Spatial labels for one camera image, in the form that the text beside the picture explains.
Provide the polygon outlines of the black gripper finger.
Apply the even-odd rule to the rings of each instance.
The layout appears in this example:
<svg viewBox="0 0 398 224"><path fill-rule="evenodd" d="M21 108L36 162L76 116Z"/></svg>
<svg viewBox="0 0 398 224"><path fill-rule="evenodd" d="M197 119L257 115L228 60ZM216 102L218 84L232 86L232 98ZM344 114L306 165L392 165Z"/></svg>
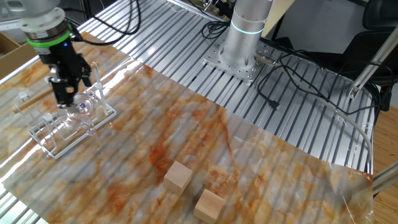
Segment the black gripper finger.
<svg viewBox="0 0 398 224"><path fill-rule="evenodd" d="M51 77L49 83L52 86L57 106L59 108L71 107L77 93L78 79L70 74L63 73L57 66L50 67Z"/></svg>
<svg viewBox="0 0 398 224"><path fill-rule="evenodd" d="M83 55L80 54L81 60L81 80L83 81L84 86L91 87L91 67L88 65L88 62L84 59Z"/></svg>

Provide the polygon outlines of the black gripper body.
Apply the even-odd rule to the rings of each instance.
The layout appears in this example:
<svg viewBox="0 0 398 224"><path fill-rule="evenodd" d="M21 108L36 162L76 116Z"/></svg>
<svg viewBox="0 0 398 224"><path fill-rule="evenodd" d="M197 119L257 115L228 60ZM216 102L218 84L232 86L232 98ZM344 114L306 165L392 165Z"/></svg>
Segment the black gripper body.
<svg viewBox="0 0 398 224"><path fill-rule="evenodd" d="M81 60L71 42L61 42L46 48L37 47L37 54L42 63L58 69L60 78L66 79L68 83L80 81Z"/></svg>

